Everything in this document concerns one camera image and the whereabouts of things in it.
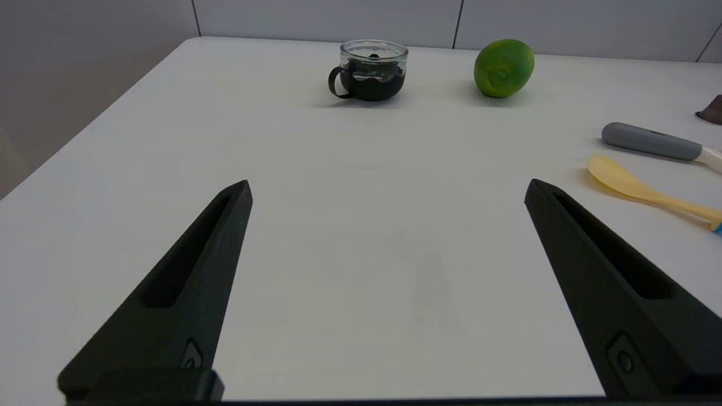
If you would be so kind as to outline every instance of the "spoon handle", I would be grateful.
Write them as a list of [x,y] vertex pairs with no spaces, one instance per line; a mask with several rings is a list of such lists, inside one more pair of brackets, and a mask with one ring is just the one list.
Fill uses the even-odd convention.
[[702,145],[696,142],[624,123],[607,124],[601,139],[615,147],[679,160],[696,160],[702,153]]
[[711,223],[713,231],[722,223],[722,211],[720,210],[702,206],[701,204],[686,202],[667,195],[662,195],[655,200],[671,209],[689,213],[707,220]]

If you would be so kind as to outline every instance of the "wall seam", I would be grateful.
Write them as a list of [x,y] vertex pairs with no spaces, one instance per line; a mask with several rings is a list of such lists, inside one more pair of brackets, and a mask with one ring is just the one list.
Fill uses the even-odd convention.
[[707,41],[707,44],[705,45],[705,47],[702,48],[702,52],[700,52],[700,55],[697,57],[697,59],[695,59],[695,62],[699,62],[699,61],[700,61],[700,58],[702,58],[702,55],[705,54],[705,51],[707,50],[707,47],[709,47],[710,44],[712,43],[712,40],[715,39],[715,36],[717,36],[717,33],[719,32],[719,30],[720,30],[721,27],[722,27],[722,22],[720,23],[720,25],[717,26],[717,29],[715,30],[715,32],[714,32],[714,33],[712,34],[712,36],[710,37],[710,40]]
[[456,49],[456,36],[458,35],[458,25],[461,23],[462,10],[464,10],[464,0],[461,0],[461,5],[458,8],[458,18],[456,19],[456,29],[453,32],[453,43],[451,43],[451,49]]
[[196,12],[196,0],[191,0],[191,6],[193,7],[193,17],[196,19],[196,30],[198,30],[198,36],[202,37],[201,25],[198,23],[198,12]]

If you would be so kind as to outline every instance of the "black handle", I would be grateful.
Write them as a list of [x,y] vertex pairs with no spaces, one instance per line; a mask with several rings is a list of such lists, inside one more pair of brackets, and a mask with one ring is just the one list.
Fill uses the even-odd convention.
[[339,76],[340,73],[344,71],[344,68],[341,68],[340,66],[336,66],[335,68],[331,69],[331,73],[329,74],[329,90],[331,93],[334,94],[334,96],[341,98],[341,99],[350,99],[354,97],[351,93],[346,93],[345,95],[340,95],[336,93],[336,77]]
[[608,397],[722,394],[722,319],[562,189],[524,202]]
[[[210,368],[252,203],[247,181],[216,195],[60,373],[68,403],[122,393],[130,399],[136,392],[127,386],[137,382],[165,396],[171,381],[184,388],[175,400],[220,399]],[[139,399],[150,399],[145,395]]]

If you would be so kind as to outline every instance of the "spoon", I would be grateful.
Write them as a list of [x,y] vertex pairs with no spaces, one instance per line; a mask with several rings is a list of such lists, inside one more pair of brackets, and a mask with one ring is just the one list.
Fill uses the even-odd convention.
[[710,223],[714,233],[722,234],[722,211],[685,202],[658,192],[637,179],[610,157],[592,155],[587,160],[587,169],[598,181],[625,196],[685,212]]

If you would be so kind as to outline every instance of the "dark liquid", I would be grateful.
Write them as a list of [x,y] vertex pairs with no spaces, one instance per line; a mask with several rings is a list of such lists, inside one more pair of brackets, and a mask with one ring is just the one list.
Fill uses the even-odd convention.
[[[387,82],[379,82],[370,77],[368,79],[358,80],[354,78],[354,73],[385,71],[391,74],[391,79]],[[404,71],[396,65],[378,66],[369,65],[359,62],[352,62],[341,73],[341,84],[347,92],[353,94],[356,98],[362,100],[386,100],[395,95],[404,86]]]

